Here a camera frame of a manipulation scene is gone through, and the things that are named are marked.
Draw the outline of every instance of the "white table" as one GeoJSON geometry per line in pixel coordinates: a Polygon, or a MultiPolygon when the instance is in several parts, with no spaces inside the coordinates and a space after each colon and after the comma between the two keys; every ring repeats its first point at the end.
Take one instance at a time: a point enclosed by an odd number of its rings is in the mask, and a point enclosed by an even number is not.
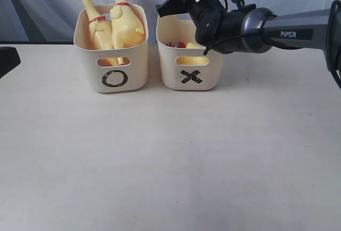
{"type": "Polygon", "coordinates": [[[219,85],[90,89],[74,46],[0,80],[0,230],[340,231],[341,92],[322,52],[231,54],[219,85]]]}

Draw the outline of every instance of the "robotic arm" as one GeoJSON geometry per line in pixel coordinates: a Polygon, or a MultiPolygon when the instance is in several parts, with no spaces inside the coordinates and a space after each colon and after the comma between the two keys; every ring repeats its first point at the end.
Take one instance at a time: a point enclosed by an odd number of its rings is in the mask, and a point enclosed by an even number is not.
{"type": "Polygon", "coordinates": [[[220,0],[167,0],[157,5],[160,17],[189,13],[196,26],[196,41],[222,54],[265,53],[272,47],[301,48],[324,52],[327,69],[341,89],[341,2],[330,9],[277,16],[244,0],[231,0],[238,7],[228,12],[220,0]]]}

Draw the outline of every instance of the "white plastic bin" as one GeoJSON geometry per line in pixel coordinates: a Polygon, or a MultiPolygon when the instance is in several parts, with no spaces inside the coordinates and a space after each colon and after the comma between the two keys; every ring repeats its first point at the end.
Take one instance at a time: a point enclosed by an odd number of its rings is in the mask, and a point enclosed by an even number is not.
{"type": "MultiPolygon", "coordinates": [[[[108,14],[113,8],[110,5],[98,5],[97,11],[101,15],[108,14]]],[[[135,47],[93,50],[89,40],[89,20],[85,10],[79,14],[74,44],[79,49],[79,55],[85,67],[92,88],[100,93],[123,92],[136,90],[143,87],[148,80],[148,24],[145,12],[142,7],[130,4],[134,13],[144,24],[145,41],[135,47]],[[130,63],[124,66],[102,67],[99,65],[100,59],[113,57],[127,57],[130,63]]]]}
{"type": "Polygon", "coordinates": [[[206,65],[180,65],[182,56],[204,56],[205,48],[174,48],[168,43],[196,43],[196,27],[192,20],[181,20],[179,15],[158,18],[157,41],[163,83],[173,90],[209,90],[219,80],[224,56],[210,50],[206,65]]]}

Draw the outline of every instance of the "black marker drawing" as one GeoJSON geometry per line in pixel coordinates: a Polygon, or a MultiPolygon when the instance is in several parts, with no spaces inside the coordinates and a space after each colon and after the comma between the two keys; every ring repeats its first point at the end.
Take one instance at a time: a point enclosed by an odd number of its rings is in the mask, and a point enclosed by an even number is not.
{"type": "Polygon", "coordinates": [[[202,80],[197,77],[197,75],[200,73],[201,72],[199,70],[195,70],[192,73],[188,73],[187,71],[184,71],[184,70],[181,71],[181,74],[186,76],[186,78],[182,80],[181,83],[186,84],[188,81],[193,80],[194,82],[200,84],[202,80]]]}
{"type": "Polygon", "coordinates": [[[103,82],[103,84],[104,84],[105,86],[108,86],[108,87],[120,87],[120,86],[125,85],[125,84],[128,82],[128,75],[127,75],[124,71],[121,71],[121,70],[111,70],[111,71],[107,72],[107,73],[103,76],[102,82],[103,82]],[[118,72],[118,73],[121,73],[121,74],[123,75],[123,81],[122,81],[121,83],[116,84],[116,85],[112,85],[112,84],[107,83],[108,77],[109,77],[113,72],[114,72],[114,73],[118,72]]]}

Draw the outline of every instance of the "rubber chicken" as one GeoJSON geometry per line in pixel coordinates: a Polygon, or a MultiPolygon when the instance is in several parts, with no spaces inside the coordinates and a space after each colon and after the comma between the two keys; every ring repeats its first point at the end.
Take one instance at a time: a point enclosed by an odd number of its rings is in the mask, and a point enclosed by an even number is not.
{"type": "MultiPolygon", "coordinates": [[[[188,43],[186,48],[200,48],[199,45],[188,43]]],[[[208,64],[209,59],[207,57],[201,56],[183,56],[177,59],[177,63],[180,65],[206,65],[208,64]]]]}
{"type": "MultiPolygon", "coordinates": [[[[112,26],[95,8],[92,0],[81,0],[89,18],[90,40],[96,50],[113,49],[112,26]]],[[[109,66],[118,66],[117,58],[105,59],[109,66]]]]}
{"type": "MultiPolygon", "coordinates": [[[[112,44],[115,49],[134,47],[145,39],[144,26],[126,0],[115,0],[116,5],[110,10],[112,25],[112,44]]],[[[123,58],[118,63],[124,65],[123,58]]]]}

